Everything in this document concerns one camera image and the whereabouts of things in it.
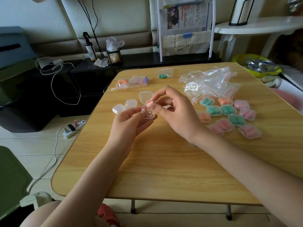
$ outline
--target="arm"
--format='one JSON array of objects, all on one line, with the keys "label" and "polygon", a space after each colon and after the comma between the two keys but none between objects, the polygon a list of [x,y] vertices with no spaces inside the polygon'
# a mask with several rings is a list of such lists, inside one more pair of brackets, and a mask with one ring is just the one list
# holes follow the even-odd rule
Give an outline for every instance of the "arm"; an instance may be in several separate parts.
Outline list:
[{"label": "arm", "polygon": [[92,226],[94,216],[121,164],[129,155],[135,137],[153,123],[153,119],[143,119],[145,114],[146,110],[141,112],[141,107],[136,107],[115,117],[105,147],[66,198],[45,220],[43,227]]},{"label": "arm", "polygon": [[303,181],[227,142],[205,128],[187,97],[169,86],[147,104],[190,143],[211,155],[272,214],[289,227],[303,223]]}]

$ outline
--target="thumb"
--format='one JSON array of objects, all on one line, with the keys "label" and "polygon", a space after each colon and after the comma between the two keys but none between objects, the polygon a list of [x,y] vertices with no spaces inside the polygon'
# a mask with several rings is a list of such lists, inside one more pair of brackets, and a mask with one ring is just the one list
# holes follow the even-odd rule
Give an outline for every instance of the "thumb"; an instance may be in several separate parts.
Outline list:
[{"label": "thumb", "polygon": [[146,106],[148,108],[153,109],[156,113],[160,114],[165,119],[168,118],[170,116],[170,114],[172,113],[171,111],[167,110],[166,108],[162,107],[161,105],[156,104],[154,101],[149,102]]},{"label": "thumb", "polygon": [[139,113],[133,115],[133,116],[129,119],[129,121],[131,121],[131,123],[133,123],[133,124],[137,127],[138,124],[139,124],[139,122],[145,117],[146,112],[147,112],[147,110],[146,110],[146,108],[145,108],[145,109],[143,109],[141,112],[139,112]]}]

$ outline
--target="pink slipper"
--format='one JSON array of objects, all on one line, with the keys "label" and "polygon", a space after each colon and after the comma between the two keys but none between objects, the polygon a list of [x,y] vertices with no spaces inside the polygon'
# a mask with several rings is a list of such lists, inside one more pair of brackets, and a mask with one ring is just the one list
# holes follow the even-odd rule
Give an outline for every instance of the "pink slipper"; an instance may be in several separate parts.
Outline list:
[{"label": "pink slipper", "polygon": [[114,211],[107,204],[101,204],[97,215],[103,218],[109,225],[116,225],[117,227],[122,227]]}]

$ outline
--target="bottle label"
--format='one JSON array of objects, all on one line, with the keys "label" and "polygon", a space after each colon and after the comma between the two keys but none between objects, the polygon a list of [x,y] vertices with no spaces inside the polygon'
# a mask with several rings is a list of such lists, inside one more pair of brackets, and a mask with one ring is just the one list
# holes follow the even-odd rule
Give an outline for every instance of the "bottle label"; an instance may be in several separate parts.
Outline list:
[{"label": "bottle label", "polygon": [[89,53],[89,58],[92,61],[96,61],[97,58],[96,58],[96,55],[95,55],[96,53],[95,53],[94,49],[91,46],[86,46],[86,49],[87,49],[87,51]]}]

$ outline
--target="wood grain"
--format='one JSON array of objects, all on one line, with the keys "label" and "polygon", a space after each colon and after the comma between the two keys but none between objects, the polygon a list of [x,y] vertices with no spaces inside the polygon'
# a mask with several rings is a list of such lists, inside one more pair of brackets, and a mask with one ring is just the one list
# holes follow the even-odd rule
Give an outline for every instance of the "wood grain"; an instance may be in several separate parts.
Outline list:
[{"label": "wood grain", "polygon": [[[158,79],[161,68],[120,72],[106,91],[88,122],[81,130],[64,160],[56,170],[51,186],[59,195],[67,195],[85,169],[104,147],[115,114],[112,107],[137,99],[140,91],[155,92],[170,85],[180,92],[179,76],[191,70],[208,70],[214,66],[231,66],[238,73],[230,82],[241,83],[236,99],[245,99],[257,111],[254,122],[261,138],[246,140],[237,129],[225,134],[225,139],[290,173],[303,178],[303,119],[288,103],[235,63],[175,66],[174,77]],[[152,77],[147,87],[110,91],[118,79],[134,75]],[[195,105],[197,110],[205,108]],[[188,202],[260,204],[234,177],[206,152],[193,147],[177,135],[159,116],[154,124],[140,134],[123,163],[107,194],[108,198],[135,198]]]}]

